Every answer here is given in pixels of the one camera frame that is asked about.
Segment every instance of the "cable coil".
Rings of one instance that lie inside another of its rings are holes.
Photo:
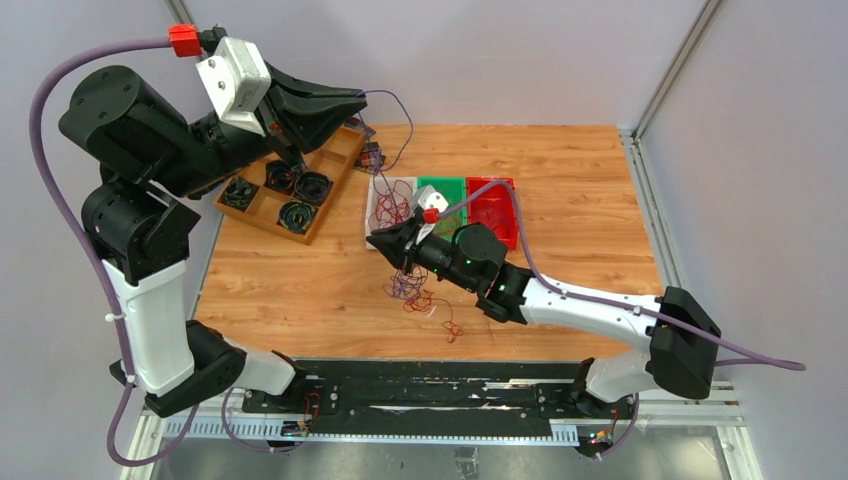
[[[318,172],[303,172],[294,181],[294,196],[306,203],[321,206],[330,194],[333,182]]]
[[[280,208],[280,225],[290,232],[303,235],[312,225],[318,209],[308,203],[292,200]]]
[[[258,191],[259,189],[256,185],[242,177],[237,177],[224,189],[224,194],[221,195],[221,202],[229,207],[245,211]]]
[[[265,186],[276,192],[291,195],[297,181],[298,170],[283,160],[265,165]]]

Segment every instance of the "red tray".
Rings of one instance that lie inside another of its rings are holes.
[[[515,189],[511,178],[502,177],[466,177],[466,197],[480,190],[492,180],[506,180]],[[515,250],[518,245],[518,219],[512,208],[512,200],[506,187],[498,185],[486,191],[483,195],[469,203],[468,224],[480,222],[489,227],[498,240],[506,244],[510,250]]]

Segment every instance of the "white robotic arm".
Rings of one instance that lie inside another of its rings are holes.
[[[169,393],[182,388],[190,391],[192,377],[201,378],[199,371],[216,371],[202,375],[209,382],[214,373],[216,390],[237,387],[259,390],[269,395],[281,395],[295,378],[295,368],[286,359],[271,352],[245,347],[229,338],[211,334],[213,331],[197,322],[186,327],[183,303],[183,277],[186,262],[180,261],[138,281],[127,282],[124,273],[111,261],[103,260],[109,279],[115,287],[124,312],[124,323],[135,364],[134,383],[148,394],[148,405],[157,413],[168,416],[191,406],[194,395],[169,400]],[[202,368],[195,363],[203,363]],[[222,357],[229,361],[218,362]],[[118,376],[122,366],[113,368]]]
[[[572,399],[585,415],[596,416],[626,395],[658,387],[692,399],[709,395],[717,345],[642,312],[671,311],[720,336],[685,290],[669,287],[662,298],[624,295],[537,276],[506,262],[506,246],[482,224],[461,227],[451,241],[430,235],[439,215],[449,213],[432,187],[419,189],[413,202],[417,209],[412,218],[367,238],[394,267],[409,272],[418,265],[440,281],[476,293],[476,306],[499,322],[576,328],[630,345],[619,356],[581,364]]]

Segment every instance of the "green tray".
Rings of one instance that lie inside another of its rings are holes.
[[[465,200],[465,177],[418,177],[418,188],[425,185],[432,185],[444,195],[450,206]],[[468,212],[462,207],[450,217],[440,220],[433,233],[450,240],[453,232],[465,225],[468,225]]]

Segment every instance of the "red connector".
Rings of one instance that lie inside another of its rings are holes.
[[[424,223],[439,223],[439,209],[428,208],[424,210]]]
[[[171,40],[171,48],[178,57],[196,57],[203,53],[200,47],[200,36],[194,25],[188,23],[172,25],[168,29],[168,38]]]

